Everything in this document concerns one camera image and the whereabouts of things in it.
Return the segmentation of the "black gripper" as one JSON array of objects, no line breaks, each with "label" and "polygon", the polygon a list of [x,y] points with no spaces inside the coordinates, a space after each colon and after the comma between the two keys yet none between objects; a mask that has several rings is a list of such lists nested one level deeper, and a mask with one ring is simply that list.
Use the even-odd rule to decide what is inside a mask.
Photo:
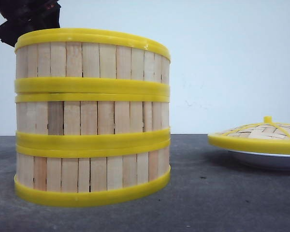
[{"label": "black gripper", "polygon": [[0,0],[0,41],[12,47],[28,32],[59,28],[60,8],[57,0]]}]

